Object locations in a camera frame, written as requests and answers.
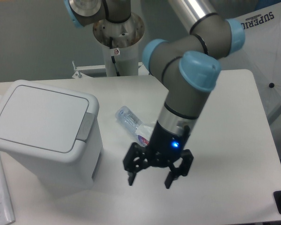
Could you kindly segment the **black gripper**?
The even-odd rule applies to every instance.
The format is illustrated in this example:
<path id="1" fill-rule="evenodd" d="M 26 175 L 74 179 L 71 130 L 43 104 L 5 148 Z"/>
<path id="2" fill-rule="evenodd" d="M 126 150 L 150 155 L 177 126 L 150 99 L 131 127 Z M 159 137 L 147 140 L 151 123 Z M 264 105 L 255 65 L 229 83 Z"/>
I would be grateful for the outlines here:
<path id="1" fill-rule="evenodd" d="M 165 168 L 170 171 L 164 182 L 167 189 L 179 176 L 187 176 L 193 162 L 193 155 L 189 149 L 184 150 L 185 144 L 190 136 L 190 127 L 183 125 L 178 128 L 180 133 L 175 134 L 156 123 L 147 147 L 133 142 L 124 159 L 124 170 L 128 173 L 128 184 L 133 185 L 137 173 L 147 169 L 149 166 Z M 182 159 L 179 167 L 174 162 Z"/>

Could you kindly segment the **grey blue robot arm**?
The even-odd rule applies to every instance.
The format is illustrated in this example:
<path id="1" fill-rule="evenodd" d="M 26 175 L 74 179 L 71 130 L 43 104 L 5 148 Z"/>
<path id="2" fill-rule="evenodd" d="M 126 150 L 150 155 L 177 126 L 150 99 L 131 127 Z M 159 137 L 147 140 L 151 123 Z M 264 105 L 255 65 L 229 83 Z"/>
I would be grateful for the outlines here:
<path id="1" fill-rule="evenodd" d="M 241 23 L 223 19 L 206 0 L 172 0 L 170 5 L 188 31 L 175 42 L 150 41 L 142 62 L 167 89 L 168 95 L 147 146 L 132 143 L 124 160 L 128 182 L 148 167 L 168 167 L 169 188 L 190 170 L 193 155 L 185 148 L 221 71 L 219 59 L 240 50 L 245 42 Z"/>

